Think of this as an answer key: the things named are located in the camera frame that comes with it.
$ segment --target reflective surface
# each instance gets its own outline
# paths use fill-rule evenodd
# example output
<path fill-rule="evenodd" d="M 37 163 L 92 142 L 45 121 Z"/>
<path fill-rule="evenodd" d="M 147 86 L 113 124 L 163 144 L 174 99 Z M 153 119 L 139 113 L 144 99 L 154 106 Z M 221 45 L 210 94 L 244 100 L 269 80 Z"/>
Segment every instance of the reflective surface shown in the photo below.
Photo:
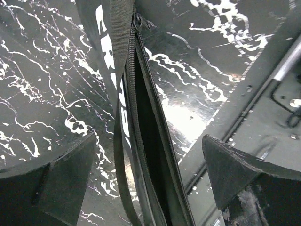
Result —
<path fill-rule="evenodd" d="M 145 11 L 153 3 L 142 1 L 141 14 L 156 26 L 143 35 L 180 162 L 294 1 L 158 3 L 166 18 Z M 98 158 L 78 225 L 130 225 L 117 191 L 105 75 L 97 69 L 74 0 L 0 0 L 0 19 L 0 168 L 92 130 Z M 126 168 L 131 178 L 129 163 Z"/>

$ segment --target black fabric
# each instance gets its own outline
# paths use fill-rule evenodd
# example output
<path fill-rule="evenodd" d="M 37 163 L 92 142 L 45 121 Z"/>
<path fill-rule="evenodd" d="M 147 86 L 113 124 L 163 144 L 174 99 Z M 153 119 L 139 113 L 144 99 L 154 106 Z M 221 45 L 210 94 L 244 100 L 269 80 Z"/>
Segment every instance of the black fabric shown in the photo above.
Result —
<path fill-rule="evenodd" d="M 124 153 L 123 153 L 123 146 L 122 146 L 119 102 L 117 102 L 115 126 L 114 126 L 114 160 L 115 160 L 118 189 L 119 189 L 122 205 L 125 209 L 127 217 L 129 218 L 129 220 L 134 226 L 142 226 L 142 223 L 140 222 L 137 213 L 134 209 L 131 194 L 127 183 L 126 169 L 124 165 Z"/>
<path fill-rule="evenodd" d="M 117 84 L 126 65 L 134 0 L 111 0 L 111 41 Z"/>

